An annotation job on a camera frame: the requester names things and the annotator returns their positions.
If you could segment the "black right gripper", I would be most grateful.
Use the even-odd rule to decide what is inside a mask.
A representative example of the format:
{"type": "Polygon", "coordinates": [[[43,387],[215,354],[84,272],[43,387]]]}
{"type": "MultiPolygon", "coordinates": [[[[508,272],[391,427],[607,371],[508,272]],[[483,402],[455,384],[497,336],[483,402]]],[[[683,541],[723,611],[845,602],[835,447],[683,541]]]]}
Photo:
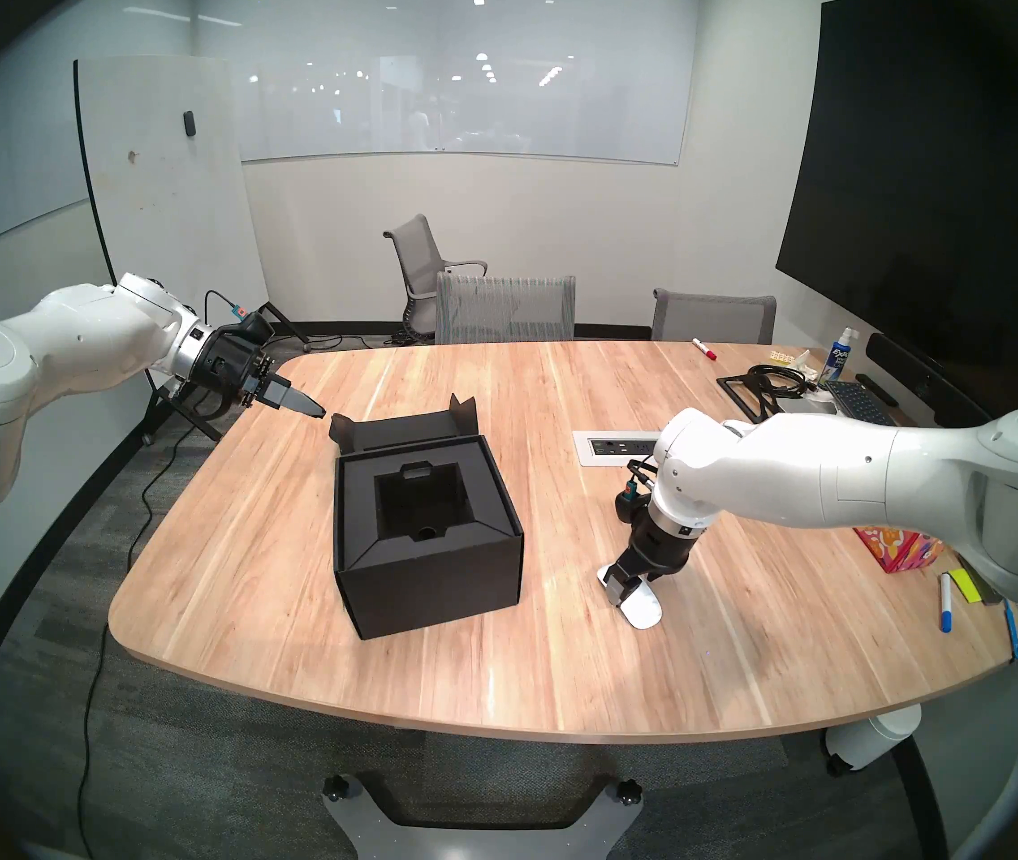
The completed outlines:
{"type": "Polygon", "coordinates": [[[628,481],[616,496],[616,512],[630,525],[630,538],[616,561],[604,567],[605,594],[620,610],[651,609],[651,585],[679,572],[699,538],[699,528],[675,522],[663,528],[652,516],[652,494],[636,486],[637,481],[628,481]]]}

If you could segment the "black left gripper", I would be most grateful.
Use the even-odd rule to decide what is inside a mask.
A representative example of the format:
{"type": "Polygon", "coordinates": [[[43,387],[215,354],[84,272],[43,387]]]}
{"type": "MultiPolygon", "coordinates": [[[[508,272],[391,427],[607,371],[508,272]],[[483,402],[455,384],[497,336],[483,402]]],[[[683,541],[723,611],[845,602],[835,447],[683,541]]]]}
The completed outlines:
{"type": "Polygon", "coordinates": [[[264,317],[245,317],[220,328],[203,320],[192,324],[179,346],[179,376],[218,396],[218,407],[207,417],[221,417],[234,403],[250,407],[254,401],[312,418],[327,415],[307,393],[271,372],[266,345],[273,335],[264,317]]]}

